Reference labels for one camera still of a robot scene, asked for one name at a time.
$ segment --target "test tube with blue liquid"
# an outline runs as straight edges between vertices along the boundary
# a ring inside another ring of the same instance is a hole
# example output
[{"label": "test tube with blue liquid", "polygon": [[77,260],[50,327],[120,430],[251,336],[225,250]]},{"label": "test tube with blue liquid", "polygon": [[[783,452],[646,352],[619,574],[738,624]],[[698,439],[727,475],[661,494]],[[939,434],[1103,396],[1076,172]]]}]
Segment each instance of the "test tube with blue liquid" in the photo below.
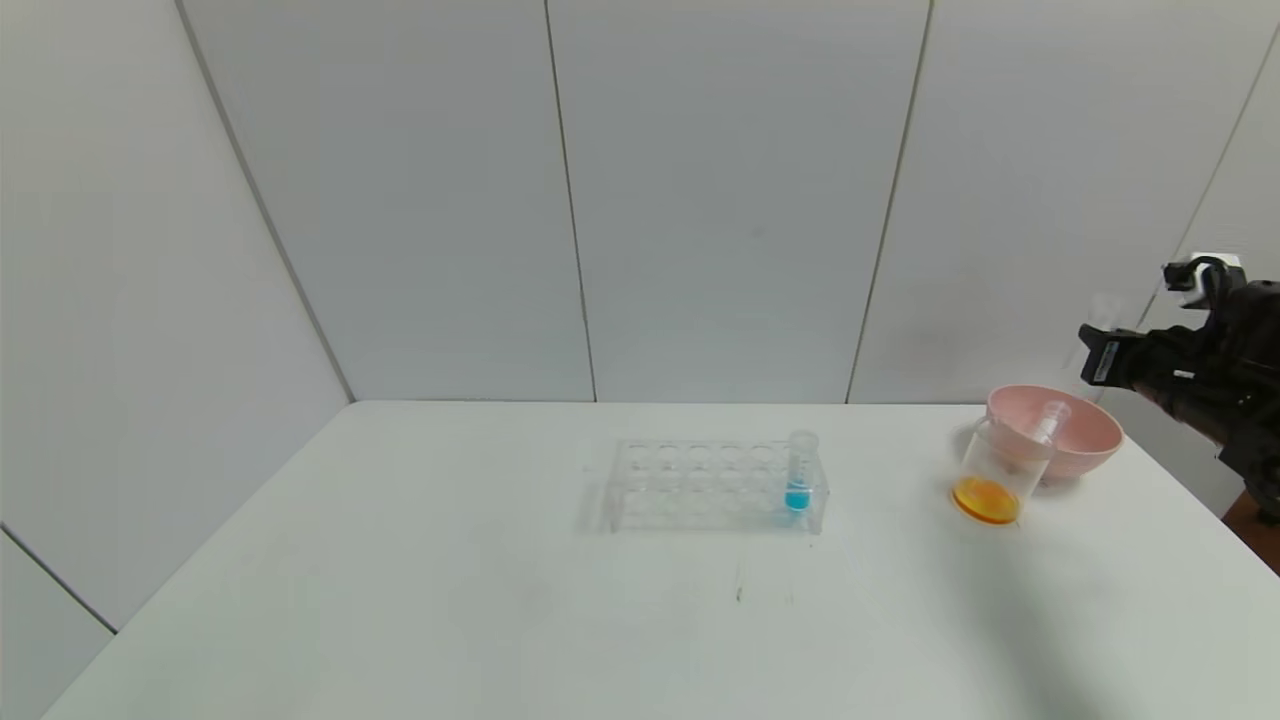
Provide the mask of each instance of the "test tube with blue liquid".
[{"label": "test tube with blue liquid", "polygon": [[796,430],[787,438],[787,493],[788,510],[801,512],[809,509],[818,470],[818,436],[809,430]]}]

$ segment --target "wall seam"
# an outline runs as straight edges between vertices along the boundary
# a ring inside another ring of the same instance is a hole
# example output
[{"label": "wall seam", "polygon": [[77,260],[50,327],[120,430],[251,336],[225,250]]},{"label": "wall seam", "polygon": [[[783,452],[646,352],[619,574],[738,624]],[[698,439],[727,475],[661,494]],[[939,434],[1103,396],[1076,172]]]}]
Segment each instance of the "wall seam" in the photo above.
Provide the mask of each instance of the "wall seam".
[{"label": "wall seam", "polygon": [[236,154],[236,161],[239,164],[241,174],[244,176],[244,182],[248,183],[248,191],[253,196],[253,202],[257,205],[257,211],[262,217],[262,223],[266,225],[268,234],[271,236],[271,242],[275,243],[275,251],[279,254],[280,261],[284,263],[284,272],[288,273],[289,282],[293,283],[293,291],[302,302],[302,309],[306,311],[307,319],[311,320],[311,328],[320,340],[320,347],[324,348],[324,354],[329,359],[329,365],[333,368],[333,374],[338,378],[338,384],[342,386],[342,392],[347,396],[347,402],[355,402],[356,396],[351,391],[347,375],[343,374],[342,366],[338,364],[338,356],[333,354],[333,347],[329,345],[329,338],[325,337],[324,329],[320,327],[320,319],[316,318],[315,310],[311,307],[311,301],[307,300],[306,291],[302,290],[302,281],[298,279],[298,274],[293,269],[293,263],[289,261],[289,254],[284,251],[284,243],[280,241],[280,233],[275,228],[275,222],[271,219],[271,214],[266,210],[266,201],[262,199],[262,192],[257,187],[257,181],[253,179],[253,173],[250,172],[248,160],[244,158],[244,151],[241,149],[239,140],[236,138],[236,131],[232,128],[232,120],[227,114],[227,106],[223,105],[223,99],[218,94],[218,86],[214,85],[214,76],[209,70],[209,63],[205,61],[205,53],[201,50],[200,41],[196,38],[196,28],[191,24],[191,18],[187,15],[186,3],[183,3],[183,0],[174,0],[174,5],[178,8],[178,17],[182,19],[182,28],[187,32],[187,41],[191,44],[191,51],[196,56],[196,64],[200,67],[200,74],[205,78],[205,87],[209,90],[209,96],[214,101],[214,109],[218,110],[218,118],[223,123],[223,131],[227,132],[227,140],[232,143],[232,151]]},{"label": "wall seam", "polygon": [[849,370],[849,386],[845,388],[845,405],[852,401],[854,375],[858,374],[858,359],[863,352],[863,340],[867,337],[867,320],[872,315],[872,297],[876,296],[876,279],[879,277],[881,259],[884,256],[884,240],[888,237],[890,218],[893,214],[893,200],[897,197],[897,179],[902,174],[902,158],[906,156],[906,141],[911,133],[911,118],[915,115],[915,96],[920,90],[920,76],[924,74],[924,51],[929,44],[929,29],[933,27],[933,0],[924,14],[924,31],[920,33],[920,53],[915,58],[915,77],[911,78],[911,97],[906,102],[906,117],[902,119],[902,137],[897,145],[897,163],[893,165],[893,182],[888,188],[888,202],[884,205],[884,222],[881,224],[879,246],[876,249],[876,264],[872,266],[872,282],[867,288],[867,302],[863,304],[863,322],[858,327],[858,346],[854,347],[854,365]]},{"label": "wall seam", "polygon": [[[1258,88],[1258,81],[1262,79],[1262,72],[1267,67],[1267,60],[1271,59],[1271,51],[1276,46],[1276,36],[1280,36],[1280,24],[1276,24],[1275,29],[1271,31],[1271,42],[1267,44],[1267,49],[1262,53],[1262,63],[1258,64],[1258,72],[1253,73],[1253,82],[1249,83],[1249,92],[1244,95],[1244,102],[1240,105],[1240,111],[1235,115],[1235,123],[1231,126],[1231,132],[1226,136],[1226,143],[1222,145],[1222,152],[1217,156],[1217,163],[1213,165],[1213,172],[1208,176],[1208,182],[1204,183],[1204,191],[1201,192],[1199,200],[1196,201],[1196,209],[1192,210],[1192,217],[1187,220],[1187,228],[1183,231],[1181,237],[1178,238],[1178,245],[1174,247],[1174,254],[1169,259],[1174,261],[1181,252],[1183,246],[1187,245],[1187,237],[1192,234],[1192,228],[1196,225],[1196,217],[1199,215],[1201,206],[1204,205],[1204,199],[1208,197],[1208,191],[1213,187],[1213,181],[1217,178],[1217,172],[1222,168],[1222,161],[1226,160],[1226,152],[1231,147],[1231,141],[1235,140],[1235,131],[1240,129],[1240,120],[1244,119],[1245,110],[1249,109],[1249,102],[1253,101],[1253,92]],[[1213,249],[1206,249],[1204,252],[1212,252]],[[1156,304],[1156,297],[1165,291],[1164,282],[1156,284],[1156,292],[1151,293],[1147,299],[1147,306],[1142,309],[1142,314],[1138,315],[1137,325],[1142,327],[1142,323],[1147,320],[1147,314],[1151,313],[1151,306]]]},{"label": "wall seam", "polygon": [[586,368],[591,374],[591,402],[599,402],[600,395],[595,387],[595,359],[591,356],[591,325],[586,319],[586,283],[582,281],[582,254],[577,245],[577,214],[573,211],[573,183],[568,174],[568,142],[564,140],[564,110],[559,100],[559,70],[556,69],[556,44],[552,40],[550,0],[543,0],[543,14],[547,17],[547,51],[552,60],[552,87],[556,91],[556,120],[561,131],[561,158],[564,163],[564,190],[568,193],[568,224],[573,234],[573,260],[577,261],[577,293],[582,305],[582,332],[586,337]]},{"label": "wall seam", "polygon": [[9,528],[9,525],[6,525],[5,523],[0,523],[0,533],[4,533],[4,536],[6,538],[9,538],[10,541],[13,541],[13,544],[17,546],[18,550],[20,550],[23,552],[23,555],[26,555],[27,557],[29,557],[31,561],[35,562],[41,570],[44,570],[44,573],[46,575],[49,575],[49,578],[51,580],[54,580],[55,583],[58,583],[58,587],[63,588],[63,592],[65,592],[68,596],[70,596],[70,598],[74,600],[76,603],[79,605],[84,610],[84,612],[88,612],[95,620],[99,621],[99,624],[101,624],[104,628],[106,628],[106,632],[111,633],[113,635],[119,634],[119,630],[115,629],[115,625],[113,625],[110,621],[108,621],[108,619],[104,618],[101,612],[99,612],[97,610],[93,610],[93,606],[91,606],[88,603],[88,601],[86,601],[83,597],[81,597],[81,594],[78,592],[76,592],[74,589],[72,589],[72,587],[69,584],[67,584],[67,580],[61,579],[61,577],[59,577],[58,573],[54,573],[54,569],[50,568],[47,562],[45,562],[44,560],[41,560],[40,556],[36,555],[36,551],[33,551],[29,544],[24,543],[22,541],[22,538],[19,538]]}]

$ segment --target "orange liquid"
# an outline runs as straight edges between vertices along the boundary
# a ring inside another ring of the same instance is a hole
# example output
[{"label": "orange liquid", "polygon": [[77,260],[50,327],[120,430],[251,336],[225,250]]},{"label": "orange liquid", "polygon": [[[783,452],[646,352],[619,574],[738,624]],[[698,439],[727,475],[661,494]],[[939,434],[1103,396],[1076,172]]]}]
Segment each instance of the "orange liquid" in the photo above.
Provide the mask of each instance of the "orange liquid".
[{"label": "orange liquid", "polygon": [[956,506],[983,523],[1007,525],[1018,519],[1018,497],[1000,483],[978,475],[961,478],[951,488]]}]

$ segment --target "pink bowl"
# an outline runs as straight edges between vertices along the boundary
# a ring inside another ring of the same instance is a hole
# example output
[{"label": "pink bowl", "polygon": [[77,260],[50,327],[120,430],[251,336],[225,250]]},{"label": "pink bowl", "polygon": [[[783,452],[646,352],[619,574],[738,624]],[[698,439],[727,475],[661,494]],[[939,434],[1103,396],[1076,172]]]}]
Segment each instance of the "pink bowl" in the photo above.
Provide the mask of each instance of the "pink bowl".
[{"label": "pink bowl", "polygon": [[[1044,404],[1061,400],[1071,407],[1071,419],[1059,432],[1057,452],[1044,470],[1046,478],[1076,478],[1106,462],[1124,445],[1124,430],[1110,413],[1074,395],[1043,386],[997,387],[987,396],[987,416],[1019,433],[1032,430]],[[1019,442],[1032,442],[1021,434]]]}]

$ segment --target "white wall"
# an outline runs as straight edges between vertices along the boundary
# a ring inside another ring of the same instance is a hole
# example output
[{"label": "white wall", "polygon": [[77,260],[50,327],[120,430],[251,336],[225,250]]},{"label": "white wall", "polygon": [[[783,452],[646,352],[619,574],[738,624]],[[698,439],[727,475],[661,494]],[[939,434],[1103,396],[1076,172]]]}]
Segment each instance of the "white wall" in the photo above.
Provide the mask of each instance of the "white wall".
[{"label": "white wall", "polygon": [[552,0],[602,401],[844,402],[927,0]]},{"label": "white wall", "polygon": [[855,402],[1070,384],[1096,296],[1132,325],[1280,4],[937,3]]},{"label": "white wall", "polygon": [[357,398],[591,400],[536,0],[184,0]]},{"label": "white wall", "polygon": [[[1280,53],[1274,47],[1178,255],[1197,250],[1235,252],[1249,279],[1280,279]],[[1198,328],[1204,311],[1181,310],[1175,295],[1162,292],[1139,329],[1174,324]],[[1107,391],[1102,406],[1219,516],[1244,489],[1216,460],[1213,443],[1135,393]]]},{"label": "white wall", "polygon": [[0,551],[0,675],[5,720],[37,720],[106,647],[111,633],[9,538]]},{"label": "white wall", "polygon": [[0,33],[4,520],[123,624],[346,398],[173,3]]}]

